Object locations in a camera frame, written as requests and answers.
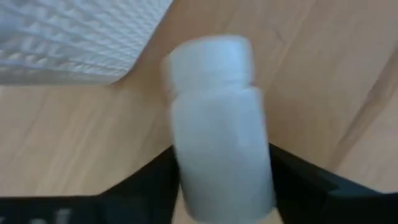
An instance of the white textured object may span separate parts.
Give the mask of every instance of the white textured object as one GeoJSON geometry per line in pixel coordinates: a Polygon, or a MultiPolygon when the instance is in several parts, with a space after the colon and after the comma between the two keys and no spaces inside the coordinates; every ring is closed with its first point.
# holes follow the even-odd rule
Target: white textured object
{"type": "Polygon", "coordinates": [[[274,207],[262,94],[250,43],[205,37],[177,47],[166,65],[183,196],[204,223],[255,223],[274,207]]]}
{"type": "Polygon", "coordinates": [[[172,0],[2,0],[0,84],[111,83],[172,0]]]}

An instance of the bottle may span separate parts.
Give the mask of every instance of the bottle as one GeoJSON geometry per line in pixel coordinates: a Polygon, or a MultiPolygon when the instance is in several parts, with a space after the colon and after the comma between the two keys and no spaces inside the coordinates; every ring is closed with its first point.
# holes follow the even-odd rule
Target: bottle
{"type": "Polygon", "coordinates": [[[191,40],[166,66],[177,95],[171,127],[188,213],[206,223],[262,218],[274,207],[274,190],[249,41],[191,40]]]}

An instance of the wooden table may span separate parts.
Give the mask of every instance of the wooden table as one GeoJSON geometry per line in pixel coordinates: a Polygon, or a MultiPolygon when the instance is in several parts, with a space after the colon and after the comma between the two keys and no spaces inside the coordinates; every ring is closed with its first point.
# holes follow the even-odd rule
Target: wooden table
{"type": "Polygon", "coordinates": [[[120,82],[0,88],[0,195],[97,194],[138,170],[172,143],[162,58],[224,33],[253,44],[270,142],[398,190],[397,11],[396,0],[175,0],[120,82]]]}

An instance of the black object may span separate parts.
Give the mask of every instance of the black object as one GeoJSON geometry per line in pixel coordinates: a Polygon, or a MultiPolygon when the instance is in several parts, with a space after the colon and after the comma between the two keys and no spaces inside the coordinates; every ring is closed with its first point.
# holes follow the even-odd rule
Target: black object
{"type": "MultiPolygon", "coordinates": [[[[270,152],[284,223],[398,223],[398,194],[380,194],[271,144],[270,152]]],[[[171,223],[178,185],[169,148],[99,195],[0,198],[0,224],[171,223]]]]}

